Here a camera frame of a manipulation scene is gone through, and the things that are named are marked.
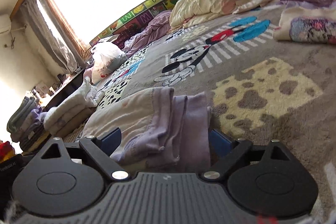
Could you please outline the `tall folded clothes stack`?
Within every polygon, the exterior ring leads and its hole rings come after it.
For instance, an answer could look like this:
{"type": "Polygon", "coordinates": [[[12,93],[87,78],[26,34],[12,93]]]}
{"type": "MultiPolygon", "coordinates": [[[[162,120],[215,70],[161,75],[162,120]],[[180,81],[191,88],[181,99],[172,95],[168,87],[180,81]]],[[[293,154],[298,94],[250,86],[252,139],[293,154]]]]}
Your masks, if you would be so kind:
{"type": "Polygon", "coordinates": [[[10,117],[7,131],[12,142],[19,143],[23,152],[35,151],[50,137],[44,127],[46,114],[36,98],[25,97],[10,117]]]}

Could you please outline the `white plastic bag bundle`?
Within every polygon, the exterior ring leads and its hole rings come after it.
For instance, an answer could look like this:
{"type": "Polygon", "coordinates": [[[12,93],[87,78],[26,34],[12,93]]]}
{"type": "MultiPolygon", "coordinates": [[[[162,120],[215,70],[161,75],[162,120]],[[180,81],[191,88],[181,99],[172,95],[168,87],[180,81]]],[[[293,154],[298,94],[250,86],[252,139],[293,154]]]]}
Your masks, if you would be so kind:
{"type": "Polygon", "coordinates": [[[91,52],[94,60],[91,76],[93,84],[102,81],[127,61],[125,52],[111,42],[98,43],[91,52]]]}

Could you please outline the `folded white quilted clothes stack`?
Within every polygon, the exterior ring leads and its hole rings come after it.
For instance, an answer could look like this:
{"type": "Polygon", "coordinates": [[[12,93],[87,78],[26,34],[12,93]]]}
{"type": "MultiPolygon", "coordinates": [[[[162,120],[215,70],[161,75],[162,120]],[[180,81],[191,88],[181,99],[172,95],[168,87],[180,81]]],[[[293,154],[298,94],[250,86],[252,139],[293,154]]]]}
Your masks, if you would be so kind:
{"type": "Polygon", "coordinates": [[[43,126],[51,135],[56,135],[72,118],[85,109],[96,108],[105,92],[91,84],[88,76],[84,77],[81,86],[68,96],[59,106],[50,108],[43,126]]]}

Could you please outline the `dark side desk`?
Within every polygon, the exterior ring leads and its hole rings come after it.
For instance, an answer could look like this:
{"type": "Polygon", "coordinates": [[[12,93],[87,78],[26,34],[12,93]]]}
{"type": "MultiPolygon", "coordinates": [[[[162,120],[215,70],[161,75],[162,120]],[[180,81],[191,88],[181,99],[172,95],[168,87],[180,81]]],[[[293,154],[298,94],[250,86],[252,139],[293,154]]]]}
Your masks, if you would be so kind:
{"type": "Polygon", "coordinates": [[[67,99],[74,91],[76,91],[83,82],[83,75],[85,69],[82,69],[74,77],[70,78],[70,81],[63,85],[51,98],[50,102],[43,108],[44,112],[50,110],[50,108],[59,106],[65,99],[67,99]]]}

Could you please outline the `white floral quilted pajama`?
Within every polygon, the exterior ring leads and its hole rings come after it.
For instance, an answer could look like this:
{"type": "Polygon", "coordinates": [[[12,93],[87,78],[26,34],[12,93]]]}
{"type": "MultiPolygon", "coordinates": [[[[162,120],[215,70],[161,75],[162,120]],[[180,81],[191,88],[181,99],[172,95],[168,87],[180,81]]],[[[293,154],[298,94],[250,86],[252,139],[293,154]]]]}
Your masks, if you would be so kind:
{"type": "Polygon", "coordinates": [[[205,93],[176,96],[174,88],[148,88],[96,110],[82,136],[121,130],[110,158],[130,173],[204,172],[211,165],[211,109],[205,93]]]}

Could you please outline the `grey curtain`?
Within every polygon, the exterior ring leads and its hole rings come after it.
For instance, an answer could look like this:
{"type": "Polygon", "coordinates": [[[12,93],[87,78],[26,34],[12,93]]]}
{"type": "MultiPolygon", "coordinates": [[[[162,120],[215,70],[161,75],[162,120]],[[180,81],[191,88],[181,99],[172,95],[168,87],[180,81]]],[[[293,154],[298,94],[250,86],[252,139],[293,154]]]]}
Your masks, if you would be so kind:
{"type": "Polygon", "coordinates": [[[46,0],[24,0],[20,11],[47,53],[65,72],[84,67],[84,61],[68,35],[52,15],[46,0]]]}

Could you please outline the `purple crumpled bedsheet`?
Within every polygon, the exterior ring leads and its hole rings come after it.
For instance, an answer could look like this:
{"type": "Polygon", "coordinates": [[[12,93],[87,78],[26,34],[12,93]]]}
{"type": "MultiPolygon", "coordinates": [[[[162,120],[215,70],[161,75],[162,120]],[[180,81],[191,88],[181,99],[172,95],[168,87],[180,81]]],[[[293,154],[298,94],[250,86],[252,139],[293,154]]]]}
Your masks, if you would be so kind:
{"type": "Polygon", "coordinates": [[[139,50],[167,34],[170,29],[170,14],[171,10],[159,13],[142,32],[135,34],[125,42],[123,51],[128,59],[139,50]]]}

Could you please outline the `cream sequin patterned garment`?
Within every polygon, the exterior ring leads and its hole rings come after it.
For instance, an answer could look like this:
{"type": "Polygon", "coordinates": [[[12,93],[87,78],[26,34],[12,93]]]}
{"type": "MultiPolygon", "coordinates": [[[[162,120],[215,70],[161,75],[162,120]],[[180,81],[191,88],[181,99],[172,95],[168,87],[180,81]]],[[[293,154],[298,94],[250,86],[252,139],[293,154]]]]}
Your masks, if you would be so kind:
{"type": "Polygon", "coordinates": [[[273,38],[297,43],[335,44],[335,9],[285,9],[273,38]]]}

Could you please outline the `Mickey Mouse grey blanket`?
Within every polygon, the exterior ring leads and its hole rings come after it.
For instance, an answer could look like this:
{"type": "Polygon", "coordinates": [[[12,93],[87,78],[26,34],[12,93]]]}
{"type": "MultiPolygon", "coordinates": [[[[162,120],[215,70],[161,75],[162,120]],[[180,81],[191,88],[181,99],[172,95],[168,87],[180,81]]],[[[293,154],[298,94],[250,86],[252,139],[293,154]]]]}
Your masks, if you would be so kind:
{"type": "Polygon", "coordinates": [[[98,83],[102,108],[146,88],[207,94],[211,126],[238,143],[224,174],[142,173],[93,223],[335,223],[335,50],[279,43],[282,6],[190,27],[98,83]]]}

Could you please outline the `colourful clothes pile left edge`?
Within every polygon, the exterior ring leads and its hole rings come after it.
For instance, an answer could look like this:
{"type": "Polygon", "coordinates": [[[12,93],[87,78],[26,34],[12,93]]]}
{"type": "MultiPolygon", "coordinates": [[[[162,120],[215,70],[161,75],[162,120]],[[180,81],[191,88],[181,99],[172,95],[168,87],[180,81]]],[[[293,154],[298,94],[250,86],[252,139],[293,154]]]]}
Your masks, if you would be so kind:
{"type": "Polygon", "coordinates": [[[7,161],[15,156],[15,149],[9,141],[0,142],[0,163],[7,161]]]}

